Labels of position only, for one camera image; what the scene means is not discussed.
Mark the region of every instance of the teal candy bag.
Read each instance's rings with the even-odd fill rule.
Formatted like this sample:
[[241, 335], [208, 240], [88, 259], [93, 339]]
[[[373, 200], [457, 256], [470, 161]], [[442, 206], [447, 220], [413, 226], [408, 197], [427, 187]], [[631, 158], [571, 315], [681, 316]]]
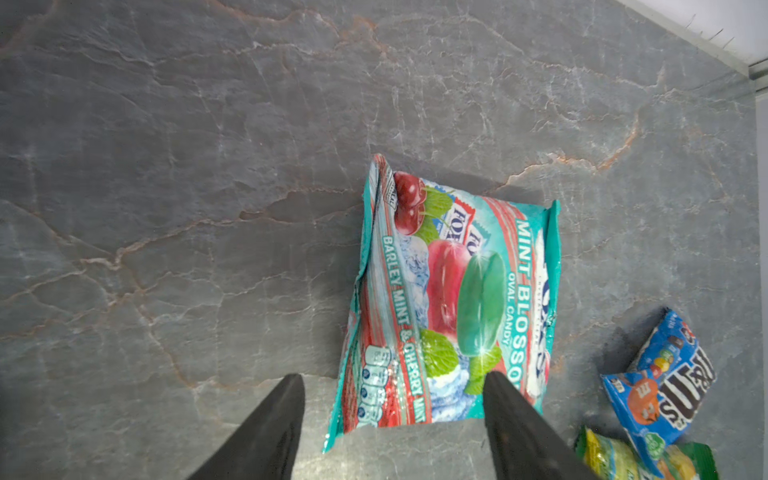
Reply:
[[491, 370], [540, 412], [560, 283], [559, 203], [478, 197], [393, 172], [381, 155], [363, 201], [323, 451], [363, 425], [482, 418]]

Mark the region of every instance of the yellow and green snack packet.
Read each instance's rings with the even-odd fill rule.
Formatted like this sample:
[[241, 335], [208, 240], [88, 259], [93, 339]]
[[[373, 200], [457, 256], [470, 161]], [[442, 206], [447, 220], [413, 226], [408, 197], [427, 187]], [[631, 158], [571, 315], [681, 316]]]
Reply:
[[627, 443], [587, 428], [579, 435], [576, 453], [602, 480], [719, 480], [712, 450], [700, 443], [668, 446], [657, 463], [663, 477], [646, 470]]

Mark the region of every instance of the yellow candy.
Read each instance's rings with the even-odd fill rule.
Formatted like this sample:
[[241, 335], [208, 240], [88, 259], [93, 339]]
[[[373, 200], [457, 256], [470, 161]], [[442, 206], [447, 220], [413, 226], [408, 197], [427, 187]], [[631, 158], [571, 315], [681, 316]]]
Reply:
[[667, 360], [662, 359], [662, 358], [655, 359], [654, 360], [654, 365], [659, 367], [662, 372], [666, 372], [667, 370], [670, 369], [670, 363]]

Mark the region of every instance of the cherry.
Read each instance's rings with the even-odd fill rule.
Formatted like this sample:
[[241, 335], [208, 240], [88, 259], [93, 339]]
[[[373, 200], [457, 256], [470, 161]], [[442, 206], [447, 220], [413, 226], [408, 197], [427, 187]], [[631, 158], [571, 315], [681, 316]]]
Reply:
[[403, 235], [413, 235], [424, 223], [424, 205], [405, 207], [398, 205], [395, 210], [395, 228]]
[[451, 240], [429, 244], [429, 329], [455, 340], [458, 292], [472, 256], [467, 247]]
[[416, 207], [427, 199], [427, 190], [421, 178], [403, 172], [395, 172], [397, 204], [404, 207]]

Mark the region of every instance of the fox's candy bag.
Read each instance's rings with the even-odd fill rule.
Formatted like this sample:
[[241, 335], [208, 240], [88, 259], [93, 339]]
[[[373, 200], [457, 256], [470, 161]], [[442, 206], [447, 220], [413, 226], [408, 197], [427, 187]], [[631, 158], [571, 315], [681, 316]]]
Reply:
[[582, 429], [576, 442], [576, 454], [601, 480], [717, 480], [712, 450], [700, 443], [670, 445], [657, 467], [661, 477], [651, 474], [632, 448], [619, 440], [609, 439]]
[[621, 425], [648, 471], [685, 432], [717, 377], [688, 325], [669, 310], [640, 350], [630, 372], [603, 375]]
[[491, 370], [541, 411], [560, 280], [558, 203], [477, 197], [393, 172], [381, 155], [363, 202], [324, 450], [362, 425], [481, 418]]

